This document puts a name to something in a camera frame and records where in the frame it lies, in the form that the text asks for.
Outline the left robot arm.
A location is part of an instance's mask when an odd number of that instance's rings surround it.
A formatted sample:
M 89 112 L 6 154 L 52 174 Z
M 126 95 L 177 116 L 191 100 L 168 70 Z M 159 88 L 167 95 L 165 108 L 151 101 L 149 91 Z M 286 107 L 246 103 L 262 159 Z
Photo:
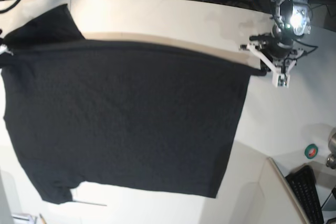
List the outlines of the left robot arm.
M 271 62 L 290 59 L 294 43 L 311 48 L 303 52 L 304 56 L 314 52 L 318 46 L 301 41 L 311 30 L 309 10 L 308 0 L 270 0 L 270 11 L 275 22 L 272 31 L 250 36 L 250 41 L 258 42 L 256 49 Z

